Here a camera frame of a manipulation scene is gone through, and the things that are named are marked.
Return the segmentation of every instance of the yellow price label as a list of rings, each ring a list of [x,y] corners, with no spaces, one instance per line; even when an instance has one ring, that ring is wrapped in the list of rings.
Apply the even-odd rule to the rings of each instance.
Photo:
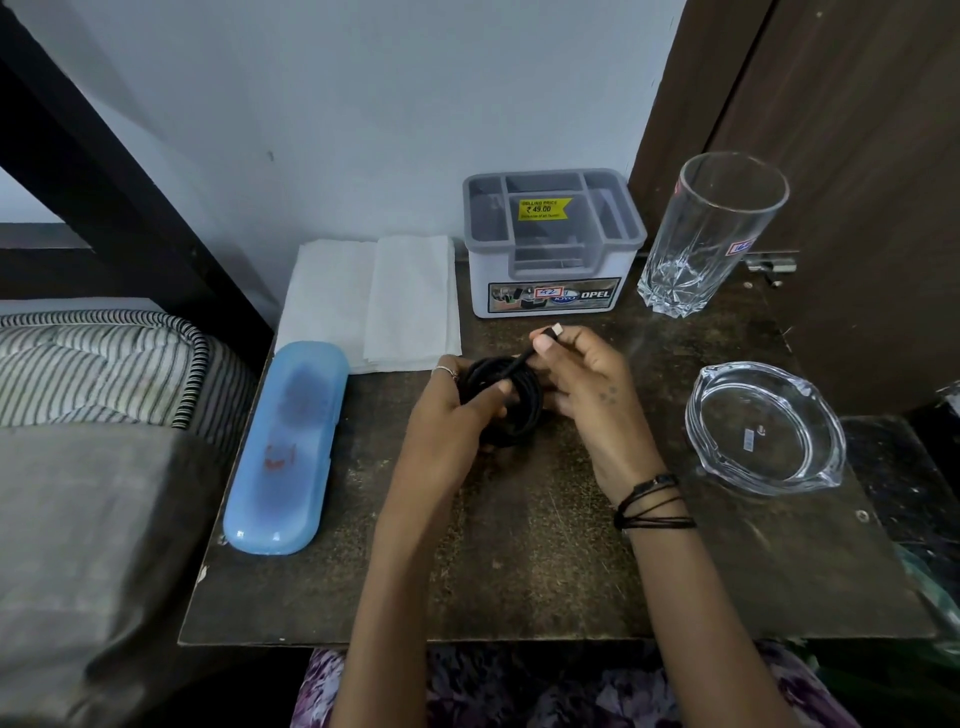
[[[517,220],[565,220],[567,203],[572,197],[555,197],[550,200],[520,200]]]

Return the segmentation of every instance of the striped mattress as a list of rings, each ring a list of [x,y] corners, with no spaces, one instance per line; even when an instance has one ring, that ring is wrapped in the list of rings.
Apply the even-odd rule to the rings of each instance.
[[[236,354],[169,314],[0,316],[0,426],[164,425],[233,455],[255,388]]]

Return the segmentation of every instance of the forearm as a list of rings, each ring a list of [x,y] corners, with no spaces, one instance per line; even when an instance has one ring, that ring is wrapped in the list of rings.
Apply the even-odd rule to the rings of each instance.
[[[684,516],[681,502],[657,515]],[[695,529],[630,531],[647,609],[684,722],[796,726]]]
[[[381,515],[331,726],[423,725],[434,529]]]

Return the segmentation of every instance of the brand label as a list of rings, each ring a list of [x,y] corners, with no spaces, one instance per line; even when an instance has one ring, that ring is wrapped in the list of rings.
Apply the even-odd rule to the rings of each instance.
[[[610,308],[621,279],[551,280],[547,283],[491,283],[487,310],[490,313],[563,308],[602,310]]]
[[[739,255],[741,253],[746,253],[750,250],[750,247],[756,241],[755,237],[750,238],[750,240],[741,240],[739,243],[733,243],[730,245],[730,249],[727,250],[727,255]]]

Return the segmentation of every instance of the white napkin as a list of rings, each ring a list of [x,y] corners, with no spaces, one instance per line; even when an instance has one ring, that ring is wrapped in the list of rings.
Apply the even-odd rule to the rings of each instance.
[[[328,341],[352,374],[431,369],[459,354],[453,246],[448,237],[315,240],[300,246],[276,333]]]

